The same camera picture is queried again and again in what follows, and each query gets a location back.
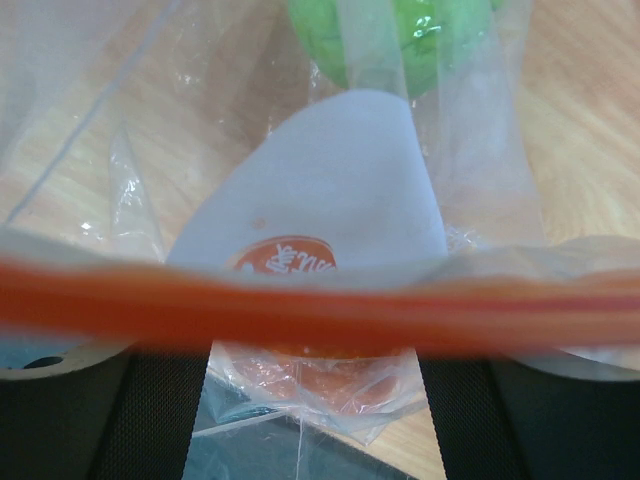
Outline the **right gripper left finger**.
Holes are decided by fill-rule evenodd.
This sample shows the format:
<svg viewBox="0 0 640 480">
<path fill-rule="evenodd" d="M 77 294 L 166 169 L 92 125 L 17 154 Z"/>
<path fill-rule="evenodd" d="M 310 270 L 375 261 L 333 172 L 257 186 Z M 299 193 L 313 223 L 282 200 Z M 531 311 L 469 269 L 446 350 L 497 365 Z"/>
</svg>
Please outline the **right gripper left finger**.
<svg viewBox="0 0 640 480">
<path fill-rule="evenodd" d="M 206 364 L 75 349 L 2 369 L 2 478 L 182 478 Z"/>
</svg>

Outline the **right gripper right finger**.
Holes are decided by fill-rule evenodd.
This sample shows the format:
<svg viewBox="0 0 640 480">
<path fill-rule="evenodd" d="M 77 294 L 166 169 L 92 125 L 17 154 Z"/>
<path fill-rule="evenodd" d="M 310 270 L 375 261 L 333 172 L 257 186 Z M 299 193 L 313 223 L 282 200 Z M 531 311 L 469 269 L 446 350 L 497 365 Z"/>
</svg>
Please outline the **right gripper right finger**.
<svg viewBox="0 0 640 480">
<path fill-rule="evenodd" d="M 638 478 L 638 372 L 580 357 L 419 366 L 447 478 Z"/>
</svg>

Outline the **small orange fake pumpkin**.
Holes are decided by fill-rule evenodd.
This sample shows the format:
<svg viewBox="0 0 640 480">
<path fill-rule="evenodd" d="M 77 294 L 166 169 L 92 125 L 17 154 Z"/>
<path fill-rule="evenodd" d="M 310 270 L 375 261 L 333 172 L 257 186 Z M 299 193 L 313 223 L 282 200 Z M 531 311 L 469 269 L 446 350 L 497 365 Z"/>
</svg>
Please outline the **small orange fake pumpkin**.
<svg viewBox="0 0 640 480">
<path fill-rule="evenodd" d="M 228 346 L 234 374 L 255 396 L 295 401 L 337 415 L 379 413 L 415 395 L 412 351 L 389 356 L 318 357 L 307 350 L 295 356 L 277 350 Z"/>
</svg>

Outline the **clear zip bag orange seal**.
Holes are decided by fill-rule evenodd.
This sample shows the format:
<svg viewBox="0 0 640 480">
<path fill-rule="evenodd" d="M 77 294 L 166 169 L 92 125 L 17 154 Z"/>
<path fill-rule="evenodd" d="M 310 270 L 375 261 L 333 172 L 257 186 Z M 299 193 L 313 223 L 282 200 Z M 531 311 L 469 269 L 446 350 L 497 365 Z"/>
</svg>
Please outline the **clear zip bag orange seal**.
<svg viewBox="0 0 640 480">
<path fill-rule="evenodd" d="M 1 371 L 75 349 L 207 375 L 445 475 L 427 359 L 639 374 L 639 5 L 501 1 L 411 99 L 335 85 L 290 1 L 1 5 Z M 228 346 L 412 351 L 415 395 L 255 396 Z"/>
</svg>

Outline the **green fake apple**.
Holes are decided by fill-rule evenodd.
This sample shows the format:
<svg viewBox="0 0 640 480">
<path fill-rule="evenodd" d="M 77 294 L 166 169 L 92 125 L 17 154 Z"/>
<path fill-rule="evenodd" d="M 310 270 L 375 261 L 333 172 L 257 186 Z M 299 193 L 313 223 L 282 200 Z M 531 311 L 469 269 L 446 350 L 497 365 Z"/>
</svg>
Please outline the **green fake apple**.
<svg viewBox="0 0 640 480">
<path fill-rule="evenodd" d="M 472 56 L 501 1 L 290 1 L 300 43 L 335 85 L 414 99 Z"/>
</svg>

